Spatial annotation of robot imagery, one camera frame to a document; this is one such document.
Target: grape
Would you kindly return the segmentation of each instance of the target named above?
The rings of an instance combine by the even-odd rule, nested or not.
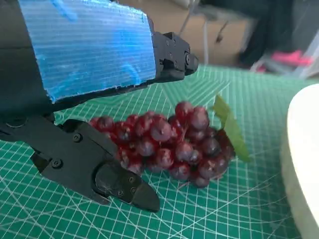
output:
[[[168,122],[171,126],[175,126],[178,128],[183,128],[179,120],[177,119],[176,115],[172,115],[168,118]]]
[[[190,182],[196,188],[205,188],[209,185],[209,179],[203,178],[198,172],[194,172],[191,175]]]
[[[109,116],[101,116],[97,121],[97,129],[101,132],[112,131],[114,129],[114,121]]]
[[[141,175],[144,171],[143,162],[141,157],[135,157],[131,159],[127,170],[136,173],[137,175]]]
[[[167,141],[167,144],[176,145],[183,140],[182,129],[176,126],[171,127],[170,139]]]
[[[147,168],[153,173],[160,173],[163,169],[158,166],[155,160],[148,160],[146,162]]]
[[[216,162],[215,168],[217,175],[223,175],[228,168],[229,160],[227,160],[223,154],[219,154],[217,157],[214,158],[214,160]]]
[[[158,142],[168,141],[171,136],[171,126],[164,120],[156,120],[151,127],[151,136]]]
[[[194,108],[194,111],[199,112],[199,113],[204,113],[208,116],[208,112],[207,112],[206,108],[203,106],[196,106]]]
[[[156,143],[151,138],[144,136],[137,143],[136,151],[141,156],[148,157],[155,153],[156,147]]]
[[[105,137],[109,138],[113,143],[118,144],[118,137],[113,132],[105,132]]]
[[[201,111],[193,111],[189,114],[188,123],[195,130],[205,130],[209,126],[208,114]]]
[[[193,112],[193,106],[190,102],[179,102],[175,107],[175,114],[181,123],[186,122],[187,115]]]
[[[169,169],[174,163],[172,152],[167,148],[159,149],[156,153],[155,161],[159,167]]]
[[[130,151],[123,147],[118,147],[118,154],[120,156],[121,166],[123,168],[127,168],[130,163],[130,158],[132,157],[132,154]]]
[[[210,137],[210,138],[214,138],[217,135],[217,129],[214,127],[208,127],[205,130],[205,136],[206,137]]]
[[[115,123],[115,134],[120,143],[128,143],[134,137],[133,126],[126,122],[116,122]]]
[[[135,134],[138,137],[141,137],[143,135],[146,135],[153,123],[153,119],[149,116],[141,116],[138,118],[134,128],[135,128]]]
[[[196,131],[192,128],[189,128],[186,132],[186,138],[189,139],[190,142],[196,143],[200,142],[203,140],[205,137],[205,132],[204,131]]]
[[[190,166],[186,162],[175,162],[169,169],[172,178],[185,181],[190,176]]]
[[[91,118],[89,121],[89,125],[96,128],[98,123],[99,117]]]
[[[232,160],[236,154],[233,145],[231,144],[228,136],[226,135],[226,132],[223,129],[220,129],[217,132],[216,139],[218,140],[220,144],[221,151],[225,158],[230,161]]]
[[[130,115],[128,116],[128,118],[126,119],[126,123],[134,126],[136,121],[138,120],[139,116],[138,115]]]
[[[115,158],[117,161],[119,161],[120,163],[122,162],[122,158],[121,158],[121,156],[120,156],[119,148],[118,148],[118,150],[117,150],[117,152],[116,152],[114,158]]]
[[[216,167],[216,161],[214,159],[204,159],[198,165],[198,172],[203,178],[210,179],[217,175]]]
[[[188,161],[193,154],[193,147],[190,143],[183,141],[176,146],[175,155],[178,161]]]
[[[198,166],[198,172],[203,178],[219,178],[222,176],[229,165],[229,161],[223,154],[203,160]]]
[[[202,159],[203,154],[199,150],[195,149],[193,150],[193,154],[189,158],[188,163],[190,165],[197,165]]]
[[[201,144],[201,150],[205,155],[213,156],[220,152],[220,146],[214,138],[206,138]]]

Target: table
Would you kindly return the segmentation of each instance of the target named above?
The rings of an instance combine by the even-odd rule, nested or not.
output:
[[[113,200],[101,206],[41,177],[21,142],[0,142],[0,238],[22,239],[296,239],[281,178],[279,150],[292,97],[312,81],[200,66],[184,81],[94,99],[56,113],[88,120],[107,114],[123,120],[147,110],[169,116],[182,100],[211,106],[219,93],[242,128],[253,161],[233,161],[226,175],[197,190],[166,173],[144,173],[161,210],[142,212]],[[219,121],[209,112],[211,124]]]

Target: green leaf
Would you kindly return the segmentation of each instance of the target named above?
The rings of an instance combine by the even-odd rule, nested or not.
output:
[[[224,130],[232,143],[236,155],[244,162],[250,162],[251,158],[249,157],[249,151],[245,145],[244,137],[242,136],[241,130],[235,116],[232,112],[229,112]]]
[[[228,104],[223,100],[223,98],[220,95],[216,96],[215,103],[212,109],[215,111],[215,115],[220,119],[221,126],[225,127],[227,116],[231,111]]]
[[[245,145],[244,137],[234,114],[230,110],[229,105],[223,100],[220,95],[215,98],[215,103],[212,107],[215,115],[220,119],[222,128],[224,128],[230,142],[232,143],[236,155],[244,162],[250,162],[249,151]]]

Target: white plate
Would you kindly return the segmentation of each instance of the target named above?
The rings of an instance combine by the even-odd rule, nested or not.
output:
[[[319,238],[319,84],[292,99],[281,150],[282,175],[303,239]]]

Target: blue tape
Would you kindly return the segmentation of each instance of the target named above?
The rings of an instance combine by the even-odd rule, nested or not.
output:
[[[52,102],[155,78],[145,13],[108,0],[19,0]]]

